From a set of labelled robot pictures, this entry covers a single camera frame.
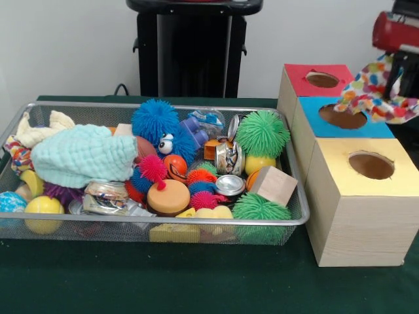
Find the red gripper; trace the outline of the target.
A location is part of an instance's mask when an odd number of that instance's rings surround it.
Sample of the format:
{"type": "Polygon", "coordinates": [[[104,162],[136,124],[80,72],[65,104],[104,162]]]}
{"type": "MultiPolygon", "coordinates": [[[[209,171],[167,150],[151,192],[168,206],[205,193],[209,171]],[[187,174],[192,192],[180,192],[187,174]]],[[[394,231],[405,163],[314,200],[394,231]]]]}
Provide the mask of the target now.
{"type": "Polygon", "coordinates": [[[406,54],[403,57],[402,64],[402,53],[398,51],[418,54],[418,19],[382,11],[374,23],[372,44],[379,50],[390,53],[395,52],[392,57],[392,68],[386,83],[386,98],[390,98],[392,86],[399,76],[400,67],[403,69],[401,96],[410,97],[414,76],[414,58],[411,54],[406,54]]]}

